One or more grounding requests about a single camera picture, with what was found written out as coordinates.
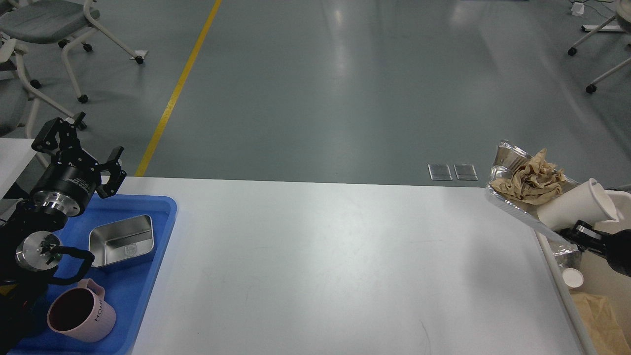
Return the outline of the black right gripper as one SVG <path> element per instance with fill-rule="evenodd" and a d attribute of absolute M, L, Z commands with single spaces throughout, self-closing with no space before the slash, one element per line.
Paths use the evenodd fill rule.
<path fill-rule="evenodd" d="M 605 254 L 611 269 L 624 276 L 631 276 L 631 232 L 609 234 L 578 220 L 573 227 L 562 229 L 560 236 L 576 245 L 580 252 Z"/>

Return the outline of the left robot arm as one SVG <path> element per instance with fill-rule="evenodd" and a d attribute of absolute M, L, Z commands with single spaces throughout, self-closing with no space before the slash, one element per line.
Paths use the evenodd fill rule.
<path fill-rule="evenodd" d="M 1 226 L 1 353 L 8 353 L 33 328 L 32 310 L 49 285 L 70 285 L 86 276 L 95 260 L 92 252 L 65 246 L 56 231 L 83 214 L 97 193 L 106 199 L 126 178 L 115 147 L 99 163 L 81 148 L 77 130 L 85 128 L 85 113 L 71 120 L 57 117 L 44 124 L 33 141 L 35 151 L 50 163 L 27 198 Z"/>

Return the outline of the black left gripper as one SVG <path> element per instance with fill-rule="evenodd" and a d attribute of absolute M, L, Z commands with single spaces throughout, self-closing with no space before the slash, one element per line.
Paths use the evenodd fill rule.
<path fill-rule="evenodd" d="M 77 137 L 77 130 L 87 128 L 83 123 L 85 115 L 79 112 L 70 119 L 54 118 L 36 135 L 32 148 L 38 161 L 48 166 L 50 163 L 44 156 L 49 155 L 53 164 L 45 169 L 30 193 L 34 211 L 79 216 L 95 190 L 101 199 L 114 196 L 127 177 L 119 162 L 123 146 L 113 148 L 104 163 L 87 163 L 87 153 Z M 103 172 L 109 173 L 106 184 L 101 183 Z"/>

